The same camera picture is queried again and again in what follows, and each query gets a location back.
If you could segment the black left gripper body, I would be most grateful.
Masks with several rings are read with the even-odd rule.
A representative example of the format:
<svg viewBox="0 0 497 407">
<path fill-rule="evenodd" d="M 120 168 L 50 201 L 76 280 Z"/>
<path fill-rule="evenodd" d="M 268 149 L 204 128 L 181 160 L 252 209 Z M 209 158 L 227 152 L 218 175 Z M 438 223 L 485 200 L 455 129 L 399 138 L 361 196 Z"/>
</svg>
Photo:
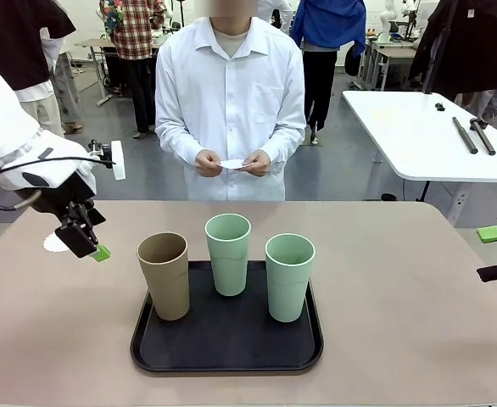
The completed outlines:
<svg viewBox="0 0 497 407">
<path fill-rule="evenodd" d="M 55 215 L 58 220 L 81 220 L 82 214 L 93 206 L 95 187 L 87 178 L 74 172 L 58 187 L 41 188 L 40 192 L 31 204 L 35 211 Z"/>
</svg>

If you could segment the person's right hand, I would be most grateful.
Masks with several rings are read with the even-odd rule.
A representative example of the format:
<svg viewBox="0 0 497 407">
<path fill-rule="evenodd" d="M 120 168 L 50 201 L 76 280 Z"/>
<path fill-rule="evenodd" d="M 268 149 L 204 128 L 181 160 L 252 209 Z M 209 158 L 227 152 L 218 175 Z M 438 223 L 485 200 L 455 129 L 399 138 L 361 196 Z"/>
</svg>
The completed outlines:
<svg viewBox="0 0 497 407">
<path fill-rule="evenodd" d="M 202 177 L 217 177 L 222 172 L 221 160 L 216 152 L 204 149 L 195 158 L 195 167 Z"/>
</svg>

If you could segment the person's left hand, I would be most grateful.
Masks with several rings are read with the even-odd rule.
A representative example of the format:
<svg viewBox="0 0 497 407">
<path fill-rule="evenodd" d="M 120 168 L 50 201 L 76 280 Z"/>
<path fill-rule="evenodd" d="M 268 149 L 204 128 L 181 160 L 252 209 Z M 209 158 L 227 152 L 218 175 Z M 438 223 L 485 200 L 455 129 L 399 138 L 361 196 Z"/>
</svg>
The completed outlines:
<svg viewBox="0 0 497 407">
<path fill-rule="evenodd" d="M 268 174 L 270 167 L 269 155 L 263 150 L 256 150 L 243 161 L 241 171 L 248 172 L 252 176 L 263 177 Z"/>
</svg>

